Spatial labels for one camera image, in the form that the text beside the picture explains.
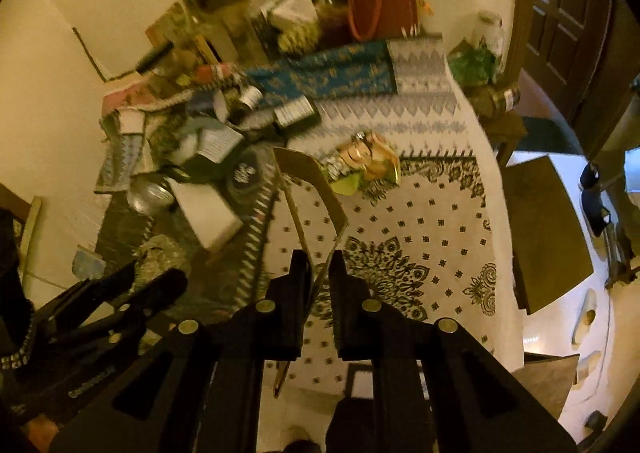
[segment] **lid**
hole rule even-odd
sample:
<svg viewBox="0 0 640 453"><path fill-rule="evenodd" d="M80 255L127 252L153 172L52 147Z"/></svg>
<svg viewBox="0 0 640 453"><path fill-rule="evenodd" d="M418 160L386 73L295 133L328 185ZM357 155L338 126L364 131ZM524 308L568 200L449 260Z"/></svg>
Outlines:
<svg viewBox="0 0 640 453"><path fill-rule="evenodd" d="M502 17L493 11L478 11L478 18L483 24L502 27Z"/></svg>

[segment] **paper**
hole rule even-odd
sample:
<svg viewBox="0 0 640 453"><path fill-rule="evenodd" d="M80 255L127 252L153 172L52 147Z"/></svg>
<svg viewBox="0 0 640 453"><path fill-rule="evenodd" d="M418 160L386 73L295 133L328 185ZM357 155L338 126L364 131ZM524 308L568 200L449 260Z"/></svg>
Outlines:
<svg viewBox="0 0 640 453"><path fill-rule="evenodd" d="M242 227L242 221L209 184L181 184L168 178L175 198L198 237L212 253L219 251Z"/></svg>

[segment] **metal screw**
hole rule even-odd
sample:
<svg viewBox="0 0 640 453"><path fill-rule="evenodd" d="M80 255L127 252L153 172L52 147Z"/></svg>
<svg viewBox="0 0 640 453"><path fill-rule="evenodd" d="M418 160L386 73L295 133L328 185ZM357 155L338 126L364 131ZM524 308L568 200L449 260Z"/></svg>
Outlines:
<svg viewBox="0 0 640 453"><path fill-rule="evenodd" d="M198 330L198 322L194 319L186 319L178 325L178 330L181 334L189 335Z"/></svg>
<svg viewBox="0 0 640 453"><path fill-rule="evenodd" d="M255 304L255 309L262 314L268 314L270 312L273 312L275 308L276 308L276 303L272 299L265 298Z"/></svg>
<svg viewBox="0 0 640 453"><path fill-rule="evenodd" d="M362 308L367 312L378 312L382 308L380 300L369 298L362 302Z"/></svg>
<svg viewBox="0 0 640 453"><path fill-rule="evenodd" d="M452 334L453 332L458 330L458 323L451 318L442 318L440 321L438 321L438 328L443 332Z"/></svg>

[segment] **floor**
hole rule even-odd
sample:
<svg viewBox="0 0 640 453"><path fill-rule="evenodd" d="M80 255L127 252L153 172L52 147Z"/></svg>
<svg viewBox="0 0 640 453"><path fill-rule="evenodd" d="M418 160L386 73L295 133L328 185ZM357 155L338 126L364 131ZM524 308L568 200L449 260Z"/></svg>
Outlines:
<svg viewBox="0 0 640 453"><path fill-rule="evenodd" d="M536 134L533 141L527 141L527 144L522 144L518 149L529 151L546 149L550 152L583 155L584 152L574 131L545 91L524 69L520 71L518 86L520 102L514 110L523 117L529 131L532 128L542 131Z"/></svg>
<svg viewBox="0 0 640 453"><path fill-rule="evenodd" d="M516 152L510 164L524 162L541 154ZM636 307L640 304L640 284L616 284L610 292L604 289L608 277L604 237L591 237L580 208L578 179L586 163L584 157L553 155L552 162L562 178L582 226L585 241L590 250L594 273L564 296L526 316L523 313L523 343L526 352L567 356L579 353L585 357L599 350L603 354L600 364L579 389L572 389L567 398L559 422L576 442L588 435L584 421L599 410L615 415L640 373L640 342L636 338L638 318ZM604 204L616 213L609 198ZM587 289L596 291L596 319L580 348L571 344L577 316Z"/></svg>

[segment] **door panel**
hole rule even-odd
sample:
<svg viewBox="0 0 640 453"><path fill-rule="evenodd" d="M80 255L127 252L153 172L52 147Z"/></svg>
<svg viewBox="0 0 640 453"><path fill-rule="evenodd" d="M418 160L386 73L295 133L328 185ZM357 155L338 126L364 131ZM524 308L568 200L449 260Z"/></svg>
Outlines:
<svg viewBox="0 0 640 453"><path fill-rule="evenodd" d="M571 122L596 68L611 0L533 0L524 68Z"/></svg>

